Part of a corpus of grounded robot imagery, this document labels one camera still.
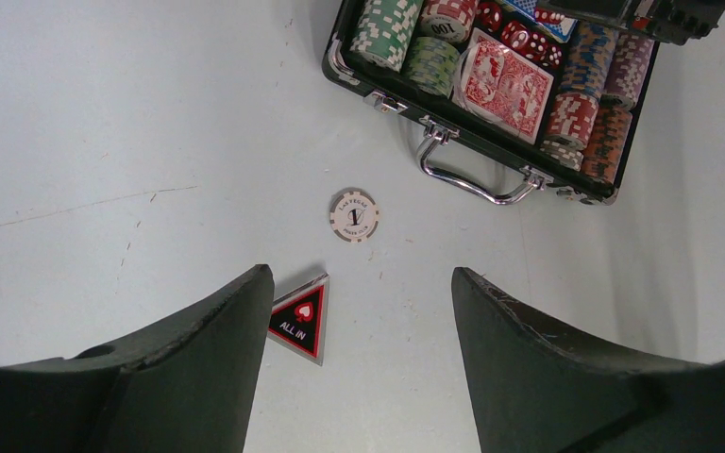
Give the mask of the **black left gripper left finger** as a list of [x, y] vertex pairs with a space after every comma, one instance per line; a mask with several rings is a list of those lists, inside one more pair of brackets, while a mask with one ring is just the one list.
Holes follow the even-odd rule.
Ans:
[[240, 452], [274, 295], [258, 264], [71, 359], [0, 367], [0, 452]]

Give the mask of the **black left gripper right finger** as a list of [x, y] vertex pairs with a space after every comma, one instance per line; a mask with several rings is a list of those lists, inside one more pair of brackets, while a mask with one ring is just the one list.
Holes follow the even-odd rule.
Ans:
[[468, 268], [451, 292], [483, 451], [725, 452], [725, 360], [612, 343]]

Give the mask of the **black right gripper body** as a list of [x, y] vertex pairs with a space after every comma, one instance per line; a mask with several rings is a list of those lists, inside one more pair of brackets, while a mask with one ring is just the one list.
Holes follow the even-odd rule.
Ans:
[[537, 6], [657, 42], [684, 45], [718, 27], [725, 0], [539, 0]]

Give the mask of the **blue playing card deck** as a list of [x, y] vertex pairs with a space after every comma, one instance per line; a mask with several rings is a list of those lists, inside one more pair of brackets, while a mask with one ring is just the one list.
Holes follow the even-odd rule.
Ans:
[[537, 6], [535, 0], [505, 0], [500, 4], [510, 12], [515, 12], [528, 19], [532, 26], [545, 32], [554, 41], [567, 43], [574, 31], [577, 21], [562, 13]]

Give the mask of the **small grey chip stack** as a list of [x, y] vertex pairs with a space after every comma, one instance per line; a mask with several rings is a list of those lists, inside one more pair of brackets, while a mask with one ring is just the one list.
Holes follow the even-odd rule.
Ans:
[[574, 171], [582, 169], [583, 149], [583, 146], [566, 142], [562, 138], [544, 139], [540, 145], [541, 151], [556, 159], [564, 167]]

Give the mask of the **white dealer button chip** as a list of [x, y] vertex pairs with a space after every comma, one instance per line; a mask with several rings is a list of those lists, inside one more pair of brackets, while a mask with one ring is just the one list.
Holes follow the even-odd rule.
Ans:
[[329, 225], [348, 243], [367, 241], [379, 226], [380, 209], [365, 191], [349, 189], [340, 193], [329, 208]]

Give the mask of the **orange brown chip stack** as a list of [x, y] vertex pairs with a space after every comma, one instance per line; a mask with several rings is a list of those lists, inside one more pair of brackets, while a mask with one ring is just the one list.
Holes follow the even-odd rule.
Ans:
[[581, 172], [606, 184], [615, 182], [628, 139], [632, 114], [617, 106], [600, 107], [586, 148]]

